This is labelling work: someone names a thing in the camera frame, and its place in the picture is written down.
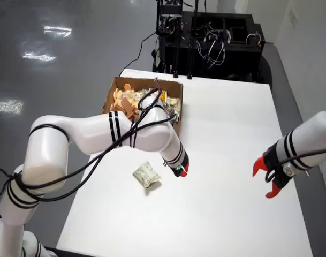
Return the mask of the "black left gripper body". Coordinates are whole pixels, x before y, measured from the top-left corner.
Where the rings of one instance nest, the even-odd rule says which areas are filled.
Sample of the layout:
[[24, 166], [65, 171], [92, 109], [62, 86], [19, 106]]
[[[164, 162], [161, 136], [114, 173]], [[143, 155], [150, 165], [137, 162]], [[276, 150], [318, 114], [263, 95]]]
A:
[[181, 154], [179, 160], [170, 161], [164, 160], [164, 165], [168, 166], [176, 177], [181, 177], [180, 174], [184, 171], [184, 166], [189, 163], [189, 158], [186, 152]]

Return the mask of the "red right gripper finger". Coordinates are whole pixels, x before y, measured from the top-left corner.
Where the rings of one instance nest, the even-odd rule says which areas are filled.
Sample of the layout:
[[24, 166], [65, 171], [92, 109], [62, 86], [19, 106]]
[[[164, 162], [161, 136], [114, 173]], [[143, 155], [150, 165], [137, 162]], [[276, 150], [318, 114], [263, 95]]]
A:
[[270, 192], [266, 193], [265, 197], [268, 199], [272, 199], [277, 196], [280, 191], [281, 189], [275, 183], [272, 183], [272, 189]]
[[267, 170], [267, 167], [265, 165], [265, 162], [264, 162], [264, 157], [261, 156], [259, 157], [255, 162], [254, 162], [254, 165], [253, 165], [253, 174], [252, 176], [254, 177], [257, 172], [259, 170], [263, 170], [263, 171], [266, 171]]

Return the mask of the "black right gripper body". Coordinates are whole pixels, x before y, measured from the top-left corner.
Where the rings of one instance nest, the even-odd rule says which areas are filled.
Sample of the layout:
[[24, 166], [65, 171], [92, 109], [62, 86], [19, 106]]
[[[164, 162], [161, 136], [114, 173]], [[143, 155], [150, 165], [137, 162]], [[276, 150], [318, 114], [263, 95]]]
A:
[[278, 189], [282, 189], [294, 177], [293, 165], [290, 162], [281, 164], [288, 157], [290, 153], [283, 144], [274, 144], [263, 154], [263, 163], [267, 168], [266, 183], [272, 182]]

